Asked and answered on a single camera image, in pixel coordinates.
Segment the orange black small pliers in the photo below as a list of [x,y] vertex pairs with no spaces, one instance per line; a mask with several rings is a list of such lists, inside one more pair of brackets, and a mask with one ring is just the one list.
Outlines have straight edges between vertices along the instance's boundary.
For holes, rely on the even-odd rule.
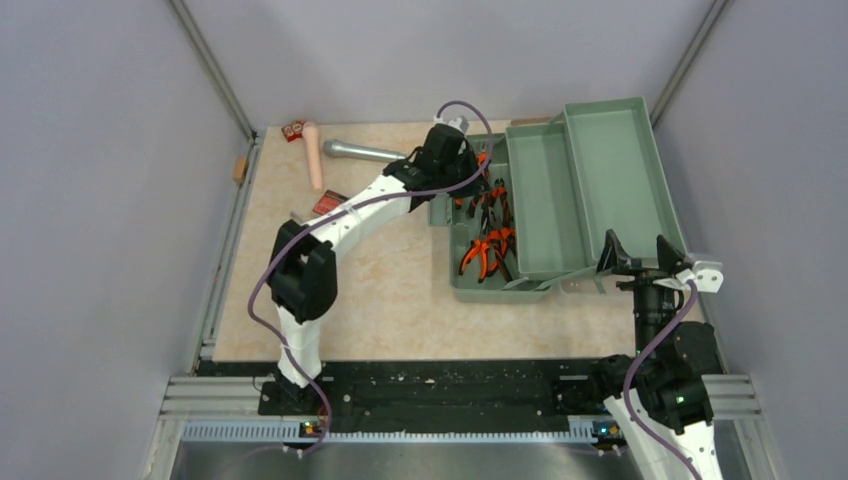
[[490,190],[486,190],[471,197],[455,198],[452,200],[453,210],[462,212],[467,219],[485,218],[488,215],[490,193]]

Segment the orange black cutting pliers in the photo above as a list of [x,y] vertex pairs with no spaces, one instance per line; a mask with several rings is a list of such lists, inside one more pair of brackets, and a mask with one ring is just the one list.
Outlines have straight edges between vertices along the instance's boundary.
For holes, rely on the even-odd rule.
[[493,229],[512,227],[512,214],[505,181],[497,178],[488,192],[487,215]]

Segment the orange black combination pliers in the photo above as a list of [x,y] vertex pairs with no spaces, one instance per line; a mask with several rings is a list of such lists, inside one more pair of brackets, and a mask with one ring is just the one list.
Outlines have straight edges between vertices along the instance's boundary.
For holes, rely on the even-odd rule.
[[477,278],[478,284],[482,284],[487,278],[491,277],[488,275],[488,270],[492,265],[494,251],[486,241],[486,236],[487,234],[483,237],[475,238],[470,242],[469,247],[461,258],[458,267],[458,274],[462,276],[465,274],[468,266],[477,259],[479,261],[479,273]]

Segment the green plastic tool box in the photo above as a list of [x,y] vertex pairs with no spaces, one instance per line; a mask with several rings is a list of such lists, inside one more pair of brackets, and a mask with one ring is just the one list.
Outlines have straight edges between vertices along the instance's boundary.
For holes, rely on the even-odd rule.
[[505,182],[517,253],[505,279],[459,272],[481,221],[446,195],[429,222],[449,232],[448,282],[465,303],[533,303],[565,279],[591,276],[612,229],[633,257],[654,259],[656,239],[686,243],[642,97],[565,105],[553,120],[494,136],[490,174]]

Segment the red labelled small box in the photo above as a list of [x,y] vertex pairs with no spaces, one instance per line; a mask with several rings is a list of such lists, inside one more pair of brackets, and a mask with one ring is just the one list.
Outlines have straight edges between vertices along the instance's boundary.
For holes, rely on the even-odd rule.
[[316,216],[328,214],[347,202],[349,197],[333,190],[326,190],[314,204],[312,212]]

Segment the orange black long-nose pliers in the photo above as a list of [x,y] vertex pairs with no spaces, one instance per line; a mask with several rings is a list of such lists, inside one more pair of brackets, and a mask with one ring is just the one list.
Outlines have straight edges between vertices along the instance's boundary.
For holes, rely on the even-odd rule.
[[507,254],[515,253],[516,233],[511,227],[501,227],[492,229],[487,233],[486,241],[494,251],[492,265],[489,267],[488,275],[492,276],[495,272],[500,272],[507,282],[513,280],[509,267],[506,262]]

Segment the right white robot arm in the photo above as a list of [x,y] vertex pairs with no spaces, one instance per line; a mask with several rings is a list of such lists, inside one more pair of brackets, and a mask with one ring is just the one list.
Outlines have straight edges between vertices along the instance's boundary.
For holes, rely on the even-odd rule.
[[613,416],[643,478],[721,478],[705,381],[722,371],[715,330],[686,317],[701,294],[721,289],[722,263],[686,254],[664,236],[654,261],[640,259],[608,230],[596,271],[617,276],[617,288],[632,295],[636,355],[593,365],[589,404]]

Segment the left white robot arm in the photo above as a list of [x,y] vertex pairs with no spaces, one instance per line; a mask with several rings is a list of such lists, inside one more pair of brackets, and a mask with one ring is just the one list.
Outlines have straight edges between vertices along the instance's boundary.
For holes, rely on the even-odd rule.
[[284,340],[278,380],[283,401],[297,413],[319,404],[322,319],[338,296],[337,269],[344,257],[383,225],[407,215],[438,195],[472,196],[485,187],[478,154],[463,116],[435,120],[423,144],[389,163],[359,194],[305,224],[294,220],[278,230],[270,289]]

